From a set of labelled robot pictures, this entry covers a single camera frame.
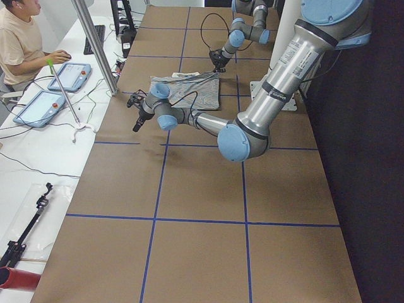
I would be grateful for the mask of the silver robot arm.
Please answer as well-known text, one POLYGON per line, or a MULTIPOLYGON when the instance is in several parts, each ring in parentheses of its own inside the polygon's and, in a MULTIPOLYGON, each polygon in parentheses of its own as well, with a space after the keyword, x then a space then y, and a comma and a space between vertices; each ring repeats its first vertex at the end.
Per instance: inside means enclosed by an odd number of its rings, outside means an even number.
POLYGON ((266 28, 268 10, 273 7, 274 1, 232 1, 232 11, 253 17, 253 24, 248 25, 242 18, 232 21, 228 39, 221 49, 210 50, 209 56, 214 65, 214 72, 225 72, 227 63, 232 59, 245 40, 267 44, 270 31, 266 28))
POLYGON ((252 102, 231 121, 211 116, 193 107, 175 107, 169 102, 169 87, 154 84, 146 96, 131 95, 128 107, 139 112, 134 131, 156 119, 170 131, 188 124, 217 137, 224 158, 243 162, 262 155, 270 146, 270 124, 305 82, 319 58, 331 50, 360 47, 369 42, 372 1, 302 1, 294 23, 294 36, 263 77, 252 102))

